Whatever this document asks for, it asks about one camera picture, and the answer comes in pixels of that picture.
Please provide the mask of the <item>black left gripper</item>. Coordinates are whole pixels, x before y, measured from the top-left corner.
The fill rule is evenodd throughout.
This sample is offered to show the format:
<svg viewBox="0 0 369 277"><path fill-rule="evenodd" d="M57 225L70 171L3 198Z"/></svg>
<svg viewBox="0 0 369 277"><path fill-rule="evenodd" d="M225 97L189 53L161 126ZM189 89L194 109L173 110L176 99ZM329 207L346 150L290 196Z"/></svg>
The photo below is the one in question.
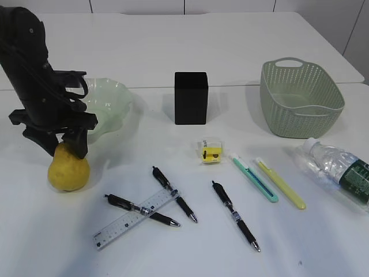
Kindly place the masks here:
<svg viewBox="0 0 369 277"><path fill-rule="evenodd" d="M14 125L32 127L22 135L50 156L54 156L59 141L55 133L47 131L58 129L69 129L62 140L79 159L88 153L87 130L93 130L98 121L95 114L86 112L87 105L81 101L88 94L85 75L83 71L57 70L48 81L30 77L28 85L16 88L24 108L14 110L9 119Z"/></svg>

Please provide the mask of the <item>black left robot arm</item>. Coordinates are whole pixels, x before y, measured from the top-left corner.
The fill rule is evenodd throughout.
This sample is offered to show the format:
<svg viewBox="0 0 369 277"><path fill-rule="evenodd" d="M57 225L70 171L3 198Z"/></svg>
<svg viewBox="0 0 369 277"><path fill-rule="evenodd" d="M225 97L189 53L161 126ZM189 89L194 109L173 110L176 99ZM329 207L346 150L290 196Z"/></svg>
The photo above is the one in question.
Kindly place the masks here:
<svg viewBox="0 0 369 277"><path fill-rule="evenodd" d="M82 101L86 73L52 68L44 24L24 7L1 7L1 66L23 105L9 115L13 125L25 125L23 136L53 156L61 134L78 158L86 157L87 132L98 123Z"/></svg>

